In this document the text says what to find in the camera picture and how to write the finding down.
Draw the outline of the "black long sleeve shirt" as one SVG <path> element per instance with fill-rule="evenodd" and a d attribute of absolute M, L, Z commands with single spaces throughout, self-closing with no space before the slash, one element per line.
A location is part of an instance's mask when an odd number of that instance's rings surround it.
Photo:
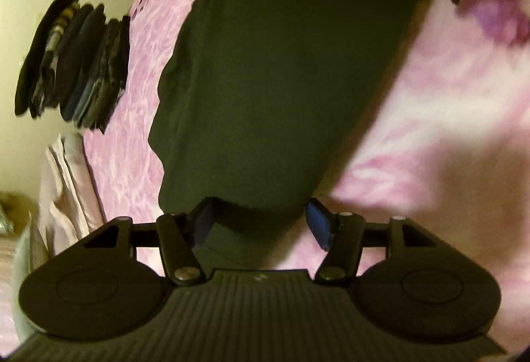
<path fill-rule="evenodd" d="M 159 204 L 198 224 L 202 267 L 257 269 L 378 106 L 428 0 L 197 0 L 158 85 Z"/>

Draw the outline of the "stack of folded dark clothes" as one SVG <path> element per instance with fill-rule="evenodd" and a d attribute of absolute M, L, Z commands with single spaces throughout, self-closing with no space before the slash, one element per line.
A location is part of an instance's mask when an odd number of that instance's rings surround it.
<path fill-rule="evenodd" d="M 14 114 L 36 120 L 57 109 L 79 130 L 105 132 L 126 90 L 130 21 L 107 18 L 102 4 L 54 0 L 19 72 Z"/>

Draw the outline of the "beige folded blanket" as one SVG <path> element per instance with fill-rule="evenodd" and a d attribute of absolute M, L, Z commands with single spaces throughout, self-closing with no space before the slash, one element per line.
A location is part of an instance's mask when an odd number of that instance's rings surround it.
<path fill-rule="evenodd" d="M 80 133 L 58 135 L 45 149 L 37 228 L 53 257 L 105 223 Z"/>

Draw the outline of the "grey beige folded duvet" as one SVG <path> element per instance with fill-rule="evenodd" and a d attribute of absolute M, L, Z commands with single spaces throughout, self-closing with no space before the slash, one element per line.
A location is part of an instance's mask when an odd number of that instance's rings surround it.
<path fill-rule="evenodd" d="M 20 343 L 26 341 L 36 330 L 20 306 L 20 289 L 24 280 L 46 263 L 48 259 L 48 250 L 39 229 L 30 221 L 21 233 L 15 247 L 12 268 L 12 311 L 14 327 Z"/>

